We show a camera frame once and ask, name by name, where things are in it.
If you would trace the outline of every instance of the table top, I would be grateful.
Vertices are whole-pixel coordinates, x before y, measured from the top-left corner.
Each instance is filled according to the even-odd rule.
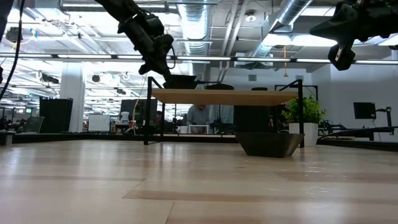
[[[197,105],[276,106],[298,97],[292,91],[153,89],[162,103]]]

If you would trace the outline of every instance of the dark bowl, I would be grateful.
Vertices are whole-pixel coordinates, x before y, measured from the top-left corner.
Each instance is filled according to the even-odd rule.
[[[285,158],[291,156],[304,134],[235,133],[236,139],[248,156]]]
[[[194,89],[198,85],[195,79],[196,76],[192,75],[171,75],[170,78],[163,83],[163,87],[171,89]]]

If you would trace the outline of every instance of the potted plant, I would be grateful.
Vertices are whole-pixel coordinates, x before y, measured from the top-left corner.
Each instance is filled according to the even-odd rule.
[[[282,111],[282,116],[289,123],[290,133],[300,133],[299,128],[299,100],[290,100],[287,103],[287,111]],[[318,124],[326,115],[326,110],[319,109],[319,102],[315,101],[311,93],[303,98],[304,117],[304,143],[305,146],[315,146],[318,139]]]

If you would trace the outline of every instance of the gray shirt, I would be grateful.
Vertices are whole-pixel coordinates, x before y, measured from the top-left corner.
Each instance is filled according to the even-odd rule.
[[[208,125],[210,123],[210,107],[206,106],[203,110],[199,110],[196,105],[193,105],[188,110],[187,125]]]

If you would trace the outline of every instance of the black cable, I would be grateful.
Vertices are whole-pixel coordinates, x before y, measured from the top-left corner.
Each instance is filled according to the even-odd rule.
[[[21,0],[21,6],[19,8],[18,38],[17,38],[17,47],[15,49],[14,63],[12,64],[10,74],[7,77],[7,82],[6,82],[6,84],[4,84],[4,87],[1,90],[0,100],[4,96],[4,94],[7,90],[8,84],[11,81],[12,75],[14,74],[15,68],[17,67],[18,56],[19,56],[19,47],[21,46],[21,39],[22,39],[22,37],[21,37],[22,36],[22,13],[24,12],[24,4],[25,4],[25,0]]]
[[[174,51],[173,45],[172,45],[172,51],[173,51],[173,56],[174,56],[174,65],[173,65],[173,67],[171,67],[171,68],[169,68],[169,69],[175,68],[175,51]]]

